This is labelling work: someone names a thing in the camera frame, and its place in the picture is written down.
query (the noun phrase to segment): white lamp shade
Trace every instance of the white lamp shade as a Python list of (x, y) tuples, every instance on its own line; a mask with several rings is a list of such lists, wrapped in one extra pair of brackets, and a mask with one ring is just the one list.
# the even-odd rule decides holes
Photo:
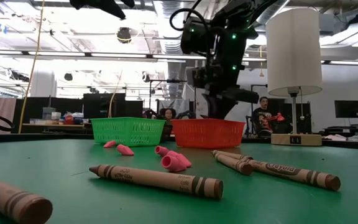
[(273, 96), (302, 95), (322, 90), (319, 14), (312, 9), (279, 13), (267, 23), (267, 83)]

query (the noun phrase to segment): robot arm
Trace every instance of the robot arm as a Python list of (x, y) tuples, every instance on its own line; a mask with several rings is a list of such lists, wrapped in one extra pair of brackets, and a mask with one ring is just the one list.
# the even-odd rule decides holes
[(247, 39), (258, 35), (252, 24), (262, 12), (277, 0), (232, 0), (215, 17), (207, 21), (194, 9), (180, 9), (171, 16), (187, 11), (189, 17), (182, 29), (181, 49), (185, 54), (200, 54), (207, 58), (206, 66), (193, 69), (190, 82), (204, 88), (208, 116), (224, 119), (237, 101), (257, 103), (257, 93), (242, 90), (237, 85), (239, 71), (245, 69), (242, 58)]

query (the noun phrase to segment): crayon tip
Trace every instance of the crayon tip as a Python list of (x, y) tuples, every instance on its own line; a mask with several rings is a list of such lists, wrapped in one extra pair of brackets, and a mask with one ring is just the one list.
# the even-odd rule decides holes
[(89, 168), (89, 171), (91, 171), (92, 173), (94, 174), (98, 174), (98, 171), (99, 171), (99, 166), (96, 166), (96, 167), (90, 167)]

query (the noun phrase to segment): red basket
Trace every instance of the red basket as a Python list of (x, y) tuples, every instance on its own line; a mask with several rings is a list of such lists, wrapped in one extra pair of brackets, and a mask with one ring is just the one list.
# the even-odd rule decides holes
[(245, 122), (220, 119), (171, 120), (178, 146), (216, 149), (241, 144)]

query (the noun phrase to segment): yellow cable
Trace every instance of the yellow cable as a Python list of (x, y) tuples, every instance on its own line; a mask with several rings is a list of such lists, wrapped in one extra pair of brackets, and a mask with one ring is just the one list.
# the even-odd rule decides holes
[(114, 93), (112, 94), (112, 97), (111, 97), (111, 99), (110, 99), (110, 106), (109, 106), (108, 118), (111, 118), (111, 105), (112, 105), (112, 100), (114, 99), (114, 96), (116, 95), (117, 88), (118, 88), (118, 84), (119, 84), (119, 81), (121, 80), (121, 75), (122, 75), (122, 70), (121, 70), (121, 73), (119, 74), (119, 78), (118, 78), (118, 82), (117, 82), (117, 85), (116, 85), (116, 89), (114, 90)]
[(38, 28), (37, 50), (35, 51), (34, 60), (33, 60), (33, 62), (32, 62), (32, 68), (31, 68), (31, 73), (30, 73), (29, 84), (27, 85), (27, 89), (26, 89), (26, 91), (25, 91), (25, 96), (24, 96), (24, 101), (23, 101), (23, 107), (22, 107), (22, 113), (21, 113), (21, 115), (20, 115), (19, 134), (22, 132), (24, 108), (25, 108), (25, 104), (27, 103), (27, 96), (28, 96), (28, 94), (29, 94), (29, 89), (30, 89), (30, 85), (31, 85), (32, 75), (33, 75), (33, 73), (34, 73), (35, 61), (37, 61), (38, 51), (40, 50), (41, 27), (42, 27), (42, 19), (44, 18), (44, 5), (45, 5), (45, 0), (42, 1), (41, 20), (40, 20), (40, 25), (39, 25), (39, 28)]

